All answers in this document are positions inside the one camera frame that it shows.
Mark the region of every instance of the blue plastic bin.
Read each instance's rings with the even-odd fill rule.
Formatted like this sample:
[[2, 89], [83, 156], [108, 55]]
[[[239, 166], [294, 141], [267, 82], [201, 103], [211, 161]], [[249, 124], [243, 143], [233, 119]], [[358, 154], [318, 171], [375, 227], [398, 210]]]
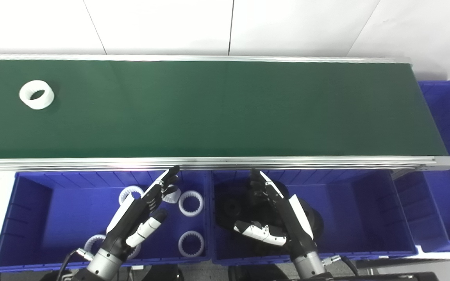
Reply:
[[[450, 154], [450, 81], [419, 84]], [[395, 184], [415, 243], [450, 251], [450, 170], [411, 173]]]
[[[325, 229], [317, 240], [322, 258], [342, 254], [349, 258], [411, 256], [413, 239], [389, 171], [271, 170], [273, 180], [284, 183], [290, 195], [305, 199], [323, 217]], [[285, 263], [286, 252], [255, 256], [254, 241], [216, 224], [215, 202], [243, 194], [249, 171], [214, 171], [210, 245], [212, 261], [219, 265]]]
[[[67, 253], [83, 247], [88, 238], [105, 234], [119, 208], [118, 196], [128, 185], [146, 189], [161, 171], [102, 171], [66, 173], [18, 173], [0, 236], [0, 272], [58, 270]], [[196, 190], [209, 200], [209, 171], [180, 172], [182, 192]], [[186, 217], [178, 204], [163, 202], [168, 218], [141, 244], [140, 254], [125, 265], [196, 263], [210, 259], [209, 204], [196, 217]], [[205, 251], [184, 258], [178, 240], [186, 231], [205, 239]], [[81, 258], [69, 263], [87, 266]]]

